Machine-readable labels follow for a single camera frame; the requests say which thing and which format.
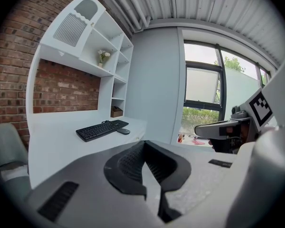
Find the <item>window frame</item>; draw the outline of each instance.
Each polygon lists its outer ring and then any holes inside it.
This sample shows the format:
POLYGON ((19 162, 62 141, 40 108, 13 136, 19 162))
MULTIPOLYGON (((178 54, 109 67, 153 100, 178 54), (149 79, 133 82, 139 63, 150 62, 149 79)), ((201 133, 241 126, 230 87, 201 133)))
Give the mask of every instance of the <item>window frame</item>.
POLYGON ((227 81, 226 81, 226 71, 225 71, 225 65, 224 65, 224 59, 222 56, 222 50, 226 51, 228 53, 231 53, 237 57, 240 57, 247 62, 255 65, 256 67, 256 75, 257 80, 259 82, 259 86, 264 88, 264 84, 262 82, 261 77, 261 69, 267 73, 268 79, 271 79, 270 72, 266 69, 264 69, 261 65, 259 65, 258 62, 255 62, 251 60, 250 58, 236 52, 233 50, 230 50, 226 47, 221 47, 219 44, 211 44, 207 42, 202 41, 195 41, 195 40, 184 40, 184 44, 192 44, 192 45, 198 45, 198 46, 204 46, 204 47, 210 47, 214 48, 217 56, 218 65, 209 64, 209 63, 202 63, 197 61, 186 61, 186 83, 185 83, 185 98, 184 98, 184 104, 183 107, 191 107, 191 108, 198 108, 198 109, 206 109, 206 110, 213 110, 219 112, 219 118, 218 121, 223 121, 225 119, 225 111, 226 111, 226 103, 227 103, 227 81), (216 103, 209 103, 209 102, 201 102, 201 101, 192 101, 192 100, 186 100, 186 92, 187 92, 187 68, 197 68, 197 69, 204 69, 208 71, 214 71, 219 73, 220 77, 220 104, 216 103))

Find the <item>computer mouse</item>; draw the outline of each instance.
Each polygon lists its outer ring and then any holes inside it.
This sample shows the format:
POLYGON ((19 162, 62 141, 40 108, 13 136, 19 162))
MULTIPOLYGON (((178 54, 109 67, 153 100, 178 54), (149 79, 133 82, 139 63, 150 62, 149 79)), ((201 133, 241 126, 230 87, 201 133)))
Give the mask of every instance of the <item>computer mouse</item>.
POLYGON ((127 135, 127 134, 130 133, 130 130, 125 129, 125 128, 120 128, 120 129, 117 129, 116 131, 119 132, 119 133, 122 133, 124 135, 127 135))

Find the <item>white table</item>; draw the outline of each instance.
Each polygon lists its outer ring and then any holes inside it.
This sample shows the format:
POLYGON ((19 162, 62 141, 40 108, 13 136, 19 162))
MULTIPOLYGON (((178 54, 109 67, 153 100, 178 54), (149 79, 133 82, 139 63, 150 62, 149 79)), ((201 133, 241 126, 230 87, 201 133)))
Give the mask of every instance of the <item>white table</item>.
POLYGON ((128 117, 111 118, 128 122, 128 135, 110 133, 84 142, 76 130, 106 120, 98 111, 33 114, 28 152, 29 178, 32 188, 67 166, 72 161, 92 153, 142 139, 146 122, 128 117))

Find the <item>pink object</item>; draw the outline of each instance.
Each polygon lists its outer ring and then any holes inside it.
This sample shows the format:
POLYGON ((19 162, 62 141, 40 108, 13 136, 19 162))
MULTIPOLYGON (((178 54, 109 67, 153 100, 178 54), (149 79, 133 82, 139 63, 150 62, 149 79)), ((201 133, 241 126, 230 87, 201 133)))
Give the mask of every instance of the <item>pink object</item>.
POLYGON ((194 144, 205 144, 204 142, 198 141, 198 140, 192 140, 192 143, 194 144))

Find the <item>black keyboard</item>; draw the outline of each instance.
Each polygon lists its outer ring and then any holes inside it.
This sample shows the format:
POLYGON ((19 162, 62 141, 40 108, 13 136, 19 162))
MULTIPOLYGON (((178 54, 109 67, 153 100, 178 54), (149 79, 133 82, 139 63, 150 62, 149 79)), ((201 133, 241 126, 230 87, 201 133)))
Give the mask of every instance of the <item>black keyboard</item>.
POLYGON ((109 133, 115 132, 117 129, 123 128, 128 123, 115 120, 115 121, 105 121, 101 124, 97 124, 94 126, 82 128, 76 130, 76 134, 85 142, 91 141, 93 139, 97 139, 99 137, 105 136, 109 133))

